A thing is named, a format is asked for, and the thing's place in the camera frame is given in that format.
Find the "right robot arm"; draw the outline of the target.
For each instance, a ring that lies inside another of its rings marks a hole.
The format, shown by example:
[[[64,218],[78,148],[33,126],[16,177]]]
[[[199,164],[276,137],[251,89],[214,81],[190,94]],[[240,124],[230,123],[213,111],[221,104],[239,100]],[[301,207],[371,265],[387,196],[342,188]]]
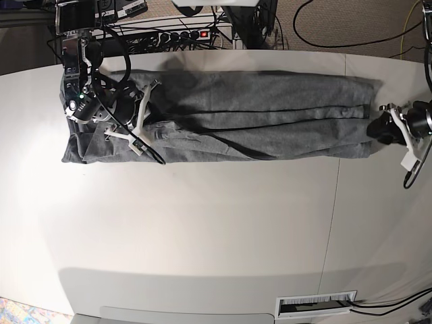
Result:
[[[113,123],[131,131],[136,125],[139,91],[129,80],[126,44],[112,25],[127,17],[127,1],[56,1],[55,31],[61,41],[66,117],[78,125]],[[119,45],[126,70],[120,80],[100,71],[105,47]]]

